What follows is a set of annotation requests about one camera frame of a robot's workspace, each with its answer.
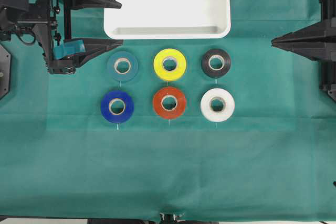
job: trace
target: green cloth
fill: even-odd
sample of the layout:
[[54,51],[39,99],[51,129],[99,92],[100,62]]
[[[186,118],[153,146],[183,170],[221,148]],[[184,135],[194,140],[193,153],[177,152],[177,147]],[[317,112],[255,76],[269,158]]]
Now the green cloth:
[[[226,38],[125,41],[115,50],[139,60],[137,77],[121,86],[134,116],[119,131],[100,115],[103,96],[119,88],[105,73],[113,52],[73,76],[50,76],[38,45],[3,43],[14,60],[12,89],[0,101],[0,215],[336,220],[336,104],[318,88],[318,63],[270,46],[319,21],[318,0],[231,0],[231,7]],[[103,10],[72,14],[74,37],[106,38]],[[153,59],[167,47],[188,64],[172,83],[187,108],[170,126],[152,108],[166,85]],[[201,70],[202,54],[214,47],[233,62],[217,86]],[[236,101],[234,116],[217,128],[199,109],[212,87]]]

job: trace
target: black plastic bracket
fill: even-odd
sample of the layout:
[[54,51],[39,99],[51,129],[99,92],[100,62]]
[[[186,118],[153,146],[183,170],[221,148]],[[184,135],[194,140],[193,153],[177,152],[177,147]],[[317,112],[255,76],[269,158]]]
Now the black plastic bracket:
[[10,53],[0,45],[0,99],[9,93],[11,58]]
[[[213,221],[195,221],[195,220],[180,220],[179,216],[168,214],[160,214],[160,224],[219,224]],[[19,219],[68,219],[66,217],[28,217],[28,216],[0,216],[0,222],[5,219],[19,218]],[[71,218],[71,219],[87,219],[87,224],[158,224],[158,222],[140,219],[92,219],[87,217]]]
[[321,85],[336,102],[336,0],[319,0],[321,22],[272,40],[272,46],[321,62]]
[[[73,74],[76,68],[89,60],[108,52],[123,44],[122,40],[72,38],[71,11],[83,8],[121,8],[116,0],[63,0],[64,4],[64,43],[82,40],[84,50],[74,54],[55,55],[54,40],[57,46],[62,40],[57,31],[56,15],[60,14],[59,0],[36,0],[29,4],[28,0],[0,0],[0,41],[10,41],[15,35],[25,45],[31,46],[36,41],[43,49],[43,58],[48,72],[51,74]],[[23,35],[31,35],[31,41],[23,41]]]

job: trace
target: white tray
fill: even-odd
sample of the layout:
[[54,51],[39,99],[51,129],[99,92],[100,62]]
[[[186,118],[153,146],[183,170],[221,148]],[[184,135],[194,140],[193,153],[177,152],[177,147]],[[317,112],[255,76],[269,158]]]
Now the white tray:
[[113,39],[222,38],[231,28],[230,0],[117,0],[105,9],[104,29]]

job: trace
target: tape roll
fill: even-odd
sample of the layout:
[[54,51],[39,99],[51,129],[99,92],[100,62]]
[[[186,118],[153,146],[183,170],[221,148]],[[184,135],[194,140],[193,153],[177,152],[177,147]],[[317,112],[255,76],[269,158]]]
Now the tape roll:
[[[214,111],[212,102],[220,100],[223,104],[221,111]],[[201,111],[205,118],[211,122],[220,123],[228,120],[235,111],[235,100],[224,89],[211,89],[207,91],[201,100]]]
[[[115,102],[123,103],[124,107],[120,113],[112,111],[112,105]],[[106,94],[101,101],[100,111],[102,116],[111,123],[124,123],[128,121],[134,112],[134,103],[132,98],[124,91],[114,90]]]
[[[166,60],[173,60],[176,63],[174,70],[166,70],[164,63]],[[184,55],[176,49],[164,49],[160,51],[154,59],[154,70],[157,76],[164,81],[177,81],[180,79],[187,68]]]
[[[166,98],[174,98],[176,106],[168,110],[163,106]],[[162,118],[167,120],[176,119],[181,116],[186,107],[186,99],[183,92],[174,87],[166,87],[160,89],[153,98],[153,106],[155,112]]]
[[[118,70],[118,64],[125,62],[129,68],[126,72],[120,72]],[[138,73],[139,64],[136,57],[126,51],[120,51],[114,53],[108,63],[107,71],[109,75],[116,81],[127,82],[132,80]]]
[[[222,66],[219,69],[215,69],[211,66],[211,61],[218,59],[221,61]],[[229,54],[221,49],[211,49],[205,53],[202,58],[203,72],[211,78],[220,78],[227,74],[231,68],[231,58]]]

